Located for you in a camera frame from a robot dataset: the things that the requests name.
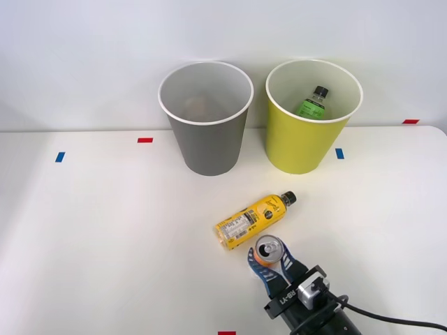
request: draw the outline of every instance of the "white table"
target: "white table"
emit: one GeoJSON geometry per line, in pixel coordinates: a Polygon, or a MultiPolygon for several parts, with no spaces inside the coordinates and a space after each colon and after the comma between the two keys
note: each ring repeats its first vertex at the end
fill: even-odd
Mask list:
{"type": "MultiPolygon", "coordinates": [[[[267,232],[335,294],[447,324],[444,133],[347,128],[304,175],[273,167],[262,137],[246,130],[237,165],[203,177],[171,131],[0,134],[0,334],[287,335],[250,274],[254,241],[225,251],[212,226],[288,190],[298,202],[267,232]]],[[[440,334],[347,313],[365,335],[440,334]]]]}

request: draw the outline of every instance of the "green tea bottle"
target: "green tea bottle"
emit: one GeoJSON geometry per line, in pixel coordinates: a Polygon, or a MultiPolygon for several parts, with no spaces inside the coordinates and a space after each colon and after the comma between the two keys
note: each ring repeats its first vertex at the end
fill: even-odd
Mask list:
{"type": "Polygon", "coordinates": [[[304,100],[295,114],[306,119],[321,120],[324,115],[323,100],[328,92],[328,89],[317,86],[312,97],[304,100]]]}

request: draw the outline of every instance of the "blue tape marker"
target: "blue tape marker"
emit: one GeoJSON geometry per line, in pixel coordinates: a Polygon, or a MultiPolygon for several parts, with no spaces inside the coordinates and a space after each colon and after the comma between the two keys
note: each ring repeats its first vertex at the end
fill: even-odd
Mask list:
{"type": "Polygon", "coordinates": [[[56,163],[62,163],[64,156],[65,156],[65,152],[59,152],[56,157],[56,163]]]}
{"type": "Polygon", "coordinates": [[[337,153],[338,159],[344,159],[343,150],[341,150],[340,148],[337,148],[337,149],[335,149],[335,152],[337,153]]]}

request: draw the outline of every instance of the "yellow cup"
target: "yellow cup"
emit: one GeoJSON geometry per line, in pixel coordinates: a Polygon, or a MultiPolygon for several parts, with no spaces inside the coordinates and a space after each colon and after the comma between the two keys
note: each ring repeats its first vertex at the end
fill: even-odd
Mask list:
{"type": "Polygon", "coordinates": [[[363,100],[358,80],[344,68],[316,59],[297,59],[270,72],[267,156],[278,169],[293,174],[315,169],[363,100]],[[294,115],[317,86],[329,90],[322,120],[294,115]]]}

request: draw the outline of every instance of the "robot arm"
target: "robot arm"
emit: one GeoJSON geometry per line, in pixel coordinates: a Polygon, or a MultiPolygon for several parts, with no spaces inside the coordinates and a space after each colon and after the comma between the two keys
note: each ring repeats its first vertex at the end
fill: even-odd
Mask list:
{"type": "MultiPolygon", "coordinates": [[[[280,315],[291,335],[361,335],[343,312],[343,307],[325,294],[329,288],[326,273],[319,266],[309,270],[283,245],[282,275],[259,264],[253,248],[247,258],[271,299],[264,307],[270,318],[280,315]]],[[[347,302],[347,296],[340,298],[347,302]]]]}

